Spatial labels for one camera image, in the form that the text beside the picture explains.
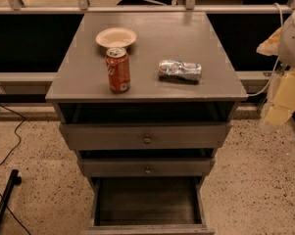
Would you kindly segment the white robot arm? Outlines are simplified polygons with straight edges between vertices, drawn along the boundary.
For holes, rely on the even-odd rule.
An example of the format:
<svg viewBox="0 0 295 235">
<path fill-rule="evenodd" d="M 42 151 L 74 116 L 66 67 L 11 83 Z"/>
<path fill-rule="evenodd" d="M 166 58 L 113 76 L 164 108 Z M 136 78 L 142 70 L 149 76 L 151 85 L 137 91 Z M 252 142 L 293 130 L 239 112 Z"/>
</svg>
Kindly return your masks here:
<svg viewBox="0 0 295 235">
<path fill-rule="evenodd" d="M 291 68 L 280 79 L 264 117 L 267 124 L 282 126 L 295 113 L 295 11 L 258 46 L 256 52 L 266 56 L 275 55 Z"/>
</svg>

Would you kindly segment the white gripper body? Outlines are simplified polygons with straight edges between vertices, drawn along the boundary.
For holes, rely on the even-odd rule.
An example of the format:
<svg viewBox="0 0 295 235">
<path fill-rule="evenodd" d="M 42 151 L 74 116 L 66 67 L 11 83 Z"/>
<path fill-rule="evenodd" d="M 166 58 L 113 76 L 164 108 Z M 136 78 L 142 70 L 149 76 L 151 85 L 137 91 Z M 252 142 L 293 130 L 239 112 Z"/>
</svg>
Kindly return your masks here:
<svg viewBox="0 0 295 235">
<path fill-rule="evenodd" d="M 273 104 L 295 112 L 295 69 L 282 77 Z"/>
</svg>

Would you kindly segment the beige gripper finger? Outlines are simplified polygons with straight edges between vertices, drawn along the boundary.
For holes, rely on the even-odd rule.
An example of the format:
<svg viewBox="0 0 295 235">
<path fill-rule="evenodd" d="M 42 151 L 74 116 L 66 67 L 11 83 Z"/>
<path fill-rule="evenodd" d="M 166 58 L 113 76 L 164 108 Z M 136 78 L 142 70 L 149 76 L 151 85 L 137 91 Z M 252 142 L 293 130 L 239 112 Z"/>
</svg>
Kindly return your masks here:
<svg viewBox="0 0 295 235">
<path fill-rule="evenodd" d="M 280 34 L 281 28 L 278 28 L 267 40 L 257 47 L 256 52 L 265 56 L 277 56 Z"/>
<path fill-rule="evenodd" d="M 291 119 L 294 113 L 295 105 L 291 109 L 272 104 L 266 104 L 264 106 L 264 120 L 270 125 L 284 125 Z"/>
</svg>

